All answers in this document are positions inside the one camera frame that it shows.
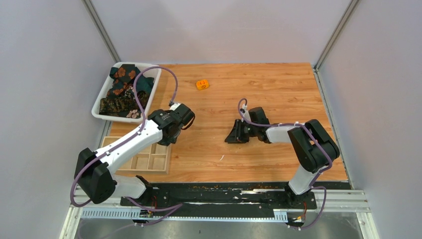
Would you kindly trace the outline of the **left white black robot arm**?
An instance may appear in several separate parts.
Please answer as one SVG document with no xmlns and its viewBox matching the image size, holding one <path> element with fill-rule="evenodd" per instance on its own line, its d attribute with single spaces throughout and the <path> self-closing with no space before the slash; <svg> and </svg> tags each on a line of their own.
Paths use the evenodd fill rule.
<svg viewBox="0 0 422 239">
<path fill-rule="evenodd" d="M 153 144 L 169 146 L 177 141 L 182 130 L 189 128 L 195 113 L 185 104 L 176 103 L 169 110 L 155 110 L 143 119 L 140 126 L 117 141 L 97 150 L 83 149 L 78 155 L 71 202 L 75 187 L 79 185 L 88 201 L 100 204 L 110 197 L 133 198 L 139 205 L 152 201 L 152 192 L 139 176 L 117 175 L 117 170 L 136 154 Z"/>
</svg>

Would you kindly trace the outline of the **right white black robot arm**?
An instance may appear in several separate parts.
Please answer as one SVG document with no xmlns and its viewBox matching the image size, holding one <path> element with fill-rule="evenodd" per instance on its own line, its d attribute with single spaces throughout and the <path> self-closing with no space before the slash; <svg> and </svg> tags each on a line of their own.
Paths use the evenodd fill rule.
<svg viewBox="0 0 422 239">
<path fill-rule="evenodd" d="M 289 181 L 284 201 L 287 206 L 296 208 L 304 201 L 317 176 L 332 166 L 340 156 L 340 150 L 321 123 L 312 119 L 306 123 L 270 124 L 264 110 L 255 107 L 240 109 L 241 119 L 234 122 L 233 128 L 224 140 L 226 143 L 248 143 L 256 137 L 264 143 L 290 143 L 299 161 L 299 167 Z"/>
</svg>

